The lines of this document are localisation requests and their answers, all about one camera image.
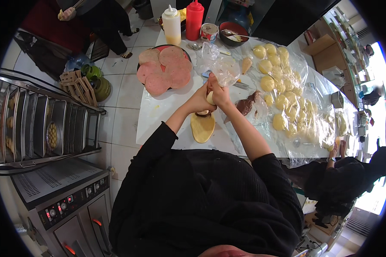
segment ham slice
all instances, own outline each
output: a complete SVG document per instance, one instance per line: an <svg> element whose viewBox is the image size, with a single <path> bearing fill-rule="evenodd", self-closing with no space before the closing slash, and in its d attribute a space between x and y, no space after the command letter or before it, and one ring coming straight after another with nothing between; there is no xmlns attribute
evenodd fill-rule
<svg viewBox="0 0 386 257"><path fill-rule="evenodd" d="M159 61L160 51L158 49L146 49L139 54L139 64L142 65L146 62L160 63Z"/></svg>
<svg viewBox="0 0 386 257"><path fill-rule="evenodd" d="M169 74L172 77L172 88L182 88L190 81L190 71L186 68L173 69Z"/></svg>
<svg viewBox="0 0 386 257"><path fill-rule="evenodd" d="M161 67L155 62L146 62L140 65L137 71L137 78L144 84L146 82L146 78L155 73L163 73Z"/></svg>
<svg viewBox="0 0 386 257"><path fill-rule="evenodd" d="M172 77L168 73L154 73L146 78L144 87L150 95L161 95L172 85Z"/></svg>
<svg viewBox="0 0 386 257"><path fill-rule="evenodd" d="M171 73L174 69L179 69L179 68L188 69L189 72L193 69L192 63L188 59L184 58L184 59L177 59L176 62L169 64L166 67L165 71Z"/></svg>
<svg viewBox="0 0 386 257"><path fill-rule="evenodd" d="M163 49L159 55L159 61L163 66L167 66L170 63L174 63L179 59L184 58L183 50L178 46L170 46Z"/></svg>

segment white squeeze bottle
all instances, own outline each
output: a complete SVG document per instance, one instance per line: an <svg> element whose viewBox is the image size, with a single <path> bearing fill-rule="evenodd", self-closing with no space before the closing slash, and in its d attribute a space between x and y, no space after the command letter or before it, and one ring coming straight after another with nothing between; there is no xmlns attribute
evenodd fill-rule
<svg viewBox="0 0 386 257"><path fill-rule="evenodd" d="M162 14L163 29L165 30L166 42L175 46L181 43L180 14L176 8L169 5Z"/></svg>

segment red squeeze bottle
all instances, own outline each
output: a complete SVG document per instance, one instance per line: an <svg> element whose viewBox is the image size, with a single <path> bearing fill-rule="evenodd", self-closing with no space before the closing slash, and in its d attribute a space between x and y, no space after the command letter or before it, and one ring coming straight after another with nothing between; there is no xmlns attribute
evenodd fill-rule
<svg viewBox="0 0 386 257"><path fill-rule="evenodd" d="M191 2L186 8L186 38L190 41L199 39L205 8L197 2Z"/></svg>

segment baking rack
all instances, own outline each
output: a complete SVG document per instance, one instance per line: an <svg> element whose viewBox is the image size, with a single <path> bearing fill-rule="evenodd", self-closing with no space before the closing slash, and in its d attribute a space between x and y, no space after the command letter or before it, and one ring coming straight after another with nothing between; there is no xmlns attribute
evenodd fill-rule
<svg viewBox="0 0 386 257"><path fill-rule="evenodd" d="M44 81L1 69L0 173L100 152L105 114Z"/></svg>

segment red cap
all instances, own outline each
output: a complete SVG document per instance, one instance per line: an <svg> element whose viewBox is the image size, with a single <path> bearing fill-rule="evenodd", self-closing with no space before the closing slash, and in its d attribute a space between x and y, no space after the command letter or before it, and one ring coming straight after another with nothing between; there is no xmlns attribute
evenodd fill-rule
<svg viewBox="0 0 386 257"><path fill-rule="evenodd" d="M202 11L205 9L200 3L197 2L197 0L194 2L191 2L188 8L191 9L192 11Z"/></svg>

